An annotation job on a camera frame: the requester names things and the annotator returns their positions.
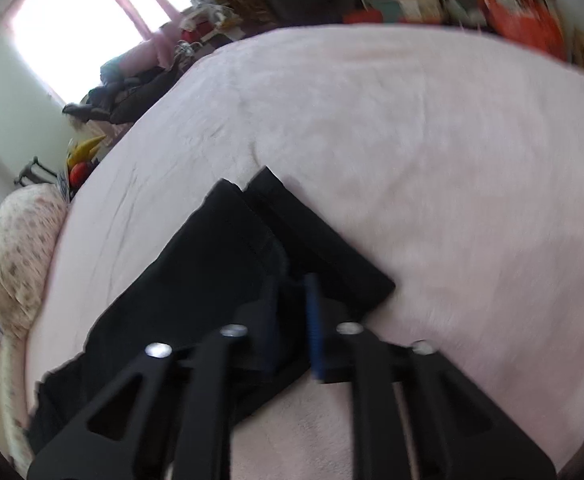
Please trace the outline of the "black pants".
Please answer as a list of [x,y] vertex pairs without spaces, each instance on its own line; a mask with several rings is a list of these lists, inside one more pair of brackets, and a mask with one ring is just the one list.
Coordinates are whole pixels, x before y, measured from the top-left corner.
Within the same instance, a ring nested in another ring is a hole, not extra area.
[[220,180],[167,246],[92,326],[77,358],[38,389],[27,440],[34,452],[68,425],[148,344],[194,346],[233,321],[237,309],[277,293],[273,369],[237,393],[241,422],[293,385],[310,365],[303,279],[363,320],[392,295],[395,283],[348,245],[269,170],[246,188]]

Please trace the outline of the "floral rolled duvet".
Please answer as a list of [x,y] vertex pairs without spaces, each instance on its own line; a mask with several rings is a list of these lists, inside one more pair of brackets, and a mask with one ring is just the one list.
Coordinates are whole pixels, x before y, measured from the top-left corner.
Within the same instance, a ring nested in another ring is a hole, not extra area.
[[68,203],[53,184],[33,184],[0,203],[0,327],[26,336],[42,306]]

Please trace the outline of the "pink bed blanket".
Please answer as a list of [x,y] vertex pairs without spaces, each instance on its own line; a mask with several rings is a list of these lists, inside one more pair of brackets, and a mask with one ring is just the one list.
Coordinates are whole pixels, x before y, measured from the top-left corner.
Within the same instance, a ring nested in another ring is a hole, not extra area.
[[426,339],[563,467],[584,444],[584,72],[470,32],[279,29],[202,58],[72,202],[25,392],[213,185],[268,167],[398,289],[370,318]]

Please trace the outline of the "yellow red plush toy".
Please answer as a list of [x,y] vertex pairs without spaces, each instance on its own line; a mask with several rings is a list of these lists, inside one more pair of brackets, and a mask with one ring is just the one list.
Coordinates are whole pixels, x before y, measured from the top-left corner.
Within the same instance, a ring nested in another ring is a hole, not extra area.
[[69,185],[73,190],[78,190],[91,174],[92,159],[105,139],[106,136],[94,136],[68,152],[66,166]]

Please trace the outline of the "dark clothes pile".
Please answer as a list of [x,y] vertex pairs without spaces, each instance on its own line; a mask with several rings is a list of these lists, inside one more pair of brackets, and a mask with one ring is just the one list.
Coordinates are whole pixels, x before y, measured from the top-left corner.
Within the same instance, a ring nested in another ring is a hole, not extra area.
[[108,122],[133,124],[176,84],[182,76],[179,64],[167,68],[154,66],[132,76],[124,76],[115,63],[106,63],[102,82],[91,89],[80,103],[69,103],[62,113],[86,124]]

